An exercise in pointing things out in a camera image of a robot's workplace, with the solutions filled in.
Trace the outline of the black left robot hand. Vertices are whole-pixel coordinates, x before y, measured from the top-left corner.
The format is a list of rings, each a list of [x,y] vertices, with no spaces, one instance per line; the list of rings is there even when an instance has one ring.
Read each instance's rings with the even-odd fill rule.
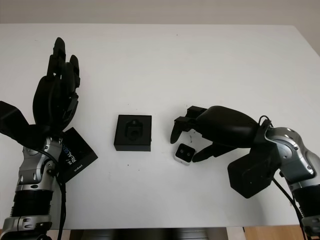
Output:
[[[72,121],[78,106],[80,87],[79,61],[72,55],[66,61],[65,42],[58,37],[49,57],[46,75],[34,94],[32,111],[36,125],[62,132]]]

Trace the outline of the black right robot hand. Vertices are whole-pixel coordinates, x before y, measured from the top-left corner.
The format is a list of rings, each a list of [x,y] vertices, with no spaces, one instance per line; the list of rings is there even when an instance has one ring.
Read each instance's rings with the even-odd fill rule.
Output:
[[[170,143],[174,144],[182,132],[195,130],[212,142],[197,152],[192,161],[204,161],[210,157],[219,157],[237,148],[250,148],[256,137],[259,123],[250,116],[224,106],[202,108],[191,106],[185,116],[174,120]]]

